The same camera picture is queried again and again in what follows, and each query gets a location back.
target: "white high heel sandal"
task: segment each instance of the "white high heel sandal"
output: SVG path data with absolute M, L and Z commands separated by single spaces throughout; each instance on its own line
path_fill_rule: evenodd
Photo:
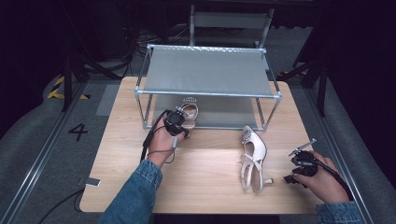
M 264 180 L 262 176 L 262 163 L 267 154 L 267 147 L 256 132 L 248 125 L 243 129 L 242 144 L 245 148 L 245 154 L 241 156 L 242 188 L 248 190 L 251 183 L 253 191 L 260 192 L 264 184 L 274 183 L 274 179 Z
M 188 130 L 193 129 L 195 127 L 195 119 L 198 116 L 198 105 L 195 103 L 187 103 L 182 105 L 181 109 L 186 113 L 186 120 L 181 126 Z

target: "person's right hand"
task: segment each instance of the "person's right hand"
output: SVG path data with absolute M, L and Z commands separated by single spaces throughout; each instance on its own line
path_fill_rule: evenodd
M 330 168 L 335 168 L 334 163 L 330 158 L 323 158 L 322 155 L 315 151 L 310 151 L 314 158 L 328 165 Z M 344 188 L 322 167 L 318 166 L 318 172 L 314 176 L 293 175 L 294 179 L 306 185 L 311 191 L 325 203 L 345 203 L 349 202 Z

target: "glass shelf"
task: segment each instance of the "glass shelf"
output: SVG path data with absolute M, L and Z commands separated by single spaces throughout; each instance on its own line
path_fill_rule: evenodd
M 181 106 L 190 97 L 199 108 L 195 128 L 242 129 L 249 124 L 256 130 L 265 130 L 282 98 L 271 70 L 269 75 L 276 90 L 273 92 L 270 87 L 265 53 L 265 49 L 148 45 L 135 87 L 144 128 L 150 127 L 153 97 L 154 118 L 167 108 Z M 142 85 L 145 68 L 147 76 Z M 149 97 L 146 113 L 140 104 L 141 94 Z M 260 99 L 275 100 L 268 119 L 264 118 Z M 253 107 L 257 107 L 259 125 Z

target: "printed number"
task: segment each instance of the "printed number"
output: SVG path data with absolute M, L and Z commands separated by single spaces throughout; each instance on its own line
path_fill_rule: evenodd
M 70 130 L 69 133 L 78 133 L 77 141 L 79 141 L 79 139 L 81 138 L 81 135 L 83 133 L 88 132 L 88 131 L 84 131 L 84 128 L 85 128 L 85 124 L 80 123 L 76 128 L 73 128 L 72 130 Z

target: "wooden table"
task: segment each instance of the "wooden table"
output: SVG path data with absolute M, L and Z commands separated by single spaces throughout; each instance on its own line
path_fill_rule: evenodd
M 80 208 L 103 212 L 139 164 L 142 143 L 149 130 L 142 128 L 134 87 L 126 77 L 111 111 L 90 177 L 102 181 L 87 187 Z M 275 183 L 262 192 L 243 191 L 240 180 L 244 153 L 241 131 L 191 131 L 179 143 L 176 158 L 163 167 L 154 213 L 174 214 L 313 214 L 321 203 L 309 189 L 286 184 L 283 176 L 295 166 L 288 153 L 309 141 L 288 85 L 278 82 L 283 99 L 266 132 L 259 132 L 268 147 L 263 172 Z

